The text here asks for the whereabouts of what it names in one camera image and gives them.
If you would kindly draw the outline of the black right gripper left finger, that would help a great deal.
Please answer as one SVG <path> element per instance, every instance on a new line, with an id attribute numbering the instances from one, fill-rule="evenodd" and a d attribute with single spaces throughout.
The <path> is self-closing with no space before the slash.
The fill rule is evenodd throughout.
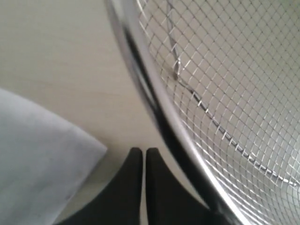
<path id="1" fill-rule="evenodd" d="M 143 153 L 130 149 L 109 184 L 84 208 L 60 225 L 139 225 L 143 179 Z"/>

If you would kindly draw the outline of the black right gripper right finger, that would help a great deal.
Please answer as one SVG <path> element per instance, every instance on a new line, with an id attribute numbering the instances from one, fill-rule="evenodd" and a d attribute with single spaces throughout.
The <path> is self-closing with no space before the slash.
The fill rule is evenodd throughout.
<path id="1" fill-rule="evenodd" d="M 157 148 L 146 151 L 146 207 L 149 225 L 227 225 L 199 203 L 175 178 Z"/>

